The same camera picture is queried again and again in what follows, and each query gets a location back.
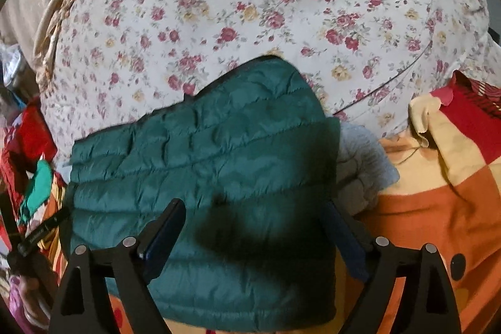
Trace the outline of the dark green quilted puffer jacket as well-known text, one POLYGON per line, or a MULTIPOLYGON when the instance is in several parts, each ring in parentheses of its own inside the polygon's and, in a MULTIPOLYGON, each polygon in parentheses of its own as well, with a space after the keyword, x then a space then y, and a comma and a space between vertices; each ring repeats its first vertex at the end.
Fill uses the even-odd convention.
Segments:
POLYGON ((181 103, 78 140, 62 248, 113 247, 179 198, 185 225, 149 284, 164 318, 240 332, 329 322, 339 135, 293 65, 255 59, 181 103))

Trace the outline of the teal green sweater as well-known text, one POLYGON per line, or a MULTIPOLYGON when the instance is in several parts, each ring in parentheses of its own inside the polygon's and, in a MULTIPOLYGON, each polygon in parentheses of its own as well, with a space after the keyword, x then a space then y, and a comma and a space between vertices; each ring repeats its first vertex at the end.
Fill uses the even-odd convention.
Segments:
POLYGON ((49 199, 53 183, 53 172, 50 164, 41 159, 37 162, 34 176, 28 181, 25 197, 19 206, 20 225, 26 225, 38 208, 49 199))

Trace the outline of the yellow red rose blanket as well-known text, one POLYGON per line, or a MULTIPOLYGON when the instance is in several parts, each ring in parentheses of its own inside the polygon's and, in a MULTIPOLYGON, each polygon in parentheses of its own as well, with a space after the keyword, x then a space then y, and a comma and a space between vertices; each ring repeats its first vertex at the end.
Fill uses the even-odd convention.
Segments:
MULTIPOLYGON (((438 246, 465 333, 500 330, 500 117, 487 109, 492 91, 456 73, 443 89, 415 98, 430 144, 408 135, 383 141, 400 178, 361 216, 371 232, 396 244, 438 246)), ((179 332, 339 332, 362 286, 334 254, 336 227, 325 197, 218 208, 202 236, 237 248, 256 238, 257 254, 274 257, 275 278, 249 275, 245 293, 235 265, 214 275, 177 254, 152 284, 153 297, 179 332)))

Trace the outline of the red satin jacket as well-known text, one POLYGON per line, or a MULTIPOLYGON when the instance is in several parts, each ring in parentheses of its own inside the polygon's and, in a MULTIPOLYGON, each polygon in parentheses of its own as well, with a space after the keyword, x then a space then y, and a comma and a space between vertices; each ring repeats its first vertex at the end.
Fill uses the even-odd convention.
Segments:
POLYGON ((17 120, 17 125, 5 128, 1 149, 1 178, 11 201, 14 217, 19 219, 20 205, 28 185, 27 172, 33 173, 41 158, 51 162, 58 149, 42 114, 40 97, 31 100, 17 120))

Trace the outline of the light grey fleece garment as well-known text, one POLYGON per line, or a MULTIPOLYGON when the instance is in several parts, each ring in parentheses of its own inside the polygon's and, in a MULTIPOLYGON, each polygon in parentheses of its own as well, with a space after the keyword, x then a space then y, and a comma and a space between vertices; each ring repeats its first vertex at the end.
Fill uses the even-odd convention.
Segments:
POLYGON ((340 123, 335 201, 353 216, 372 209, 400 175, 378 139, 365 127, 340 123))

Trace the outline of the silver lidded container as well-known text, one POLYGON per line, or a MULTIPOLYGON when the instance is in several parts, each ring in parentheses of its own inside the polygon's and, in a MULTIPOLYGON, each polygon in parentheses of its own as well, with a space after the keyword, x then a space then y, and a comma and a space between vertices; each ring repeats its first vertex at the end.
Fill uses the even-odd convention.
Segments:
POLYGON ((27 62, 18 44, 7 46, 1 44, 1 65, 3 72, 3 84, 7 88, 19 85, 25 72, 27 62))

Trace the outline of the floral white duvet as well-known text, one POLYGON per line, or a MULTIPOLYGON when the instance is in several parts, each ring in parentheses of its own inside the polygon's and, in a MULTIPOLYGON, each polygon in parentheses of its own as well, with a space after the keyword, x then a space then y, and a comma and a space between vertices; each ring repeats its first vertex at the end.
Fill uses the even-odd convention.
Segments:
POLYGON ((453 71, 500 83, 488 26, 487 0, 70 0, 43 115, 66 161, 84 136, 273 55, 327 115, 388 136, 453 71))

